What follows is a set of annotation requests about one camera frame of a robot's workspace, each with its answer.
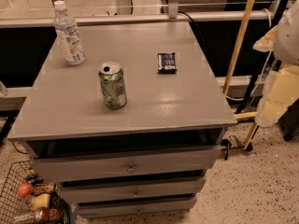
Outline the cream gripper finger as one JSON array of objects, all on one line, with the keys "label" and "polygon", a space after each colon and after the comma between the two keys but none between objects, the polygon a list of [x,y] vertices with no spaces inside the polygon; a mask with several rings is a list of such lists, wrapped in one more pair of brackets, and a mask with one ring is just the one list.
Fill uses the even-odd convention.
[{"label": "cream gripper finger", "polygon": [[271,71],[265,81],[255,122],[261,127],[272,126],[298,99],[299,66],[283,63],[277,72]]},{"label": "cream gripper finger", "polygon": [[260,52],[273,51],[276,30],[276,26],[271,28],[263,37],[254,43],[253,48]]}]

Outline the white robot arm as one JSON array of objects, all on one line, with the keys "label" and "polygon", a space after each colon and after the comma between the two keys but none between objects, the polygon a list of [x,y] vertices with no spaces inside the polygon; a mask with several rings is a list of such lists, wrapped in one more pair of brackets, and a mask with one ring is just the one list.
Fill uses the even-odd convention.
[{"label": "white robot arm", "polygon": [[282,64],[271,71],[263,86],[255,122],[261,127],[275,124],[299,99],[299,0],[287,9],[278,24],[253,45],[261,52],[272,51]]}]

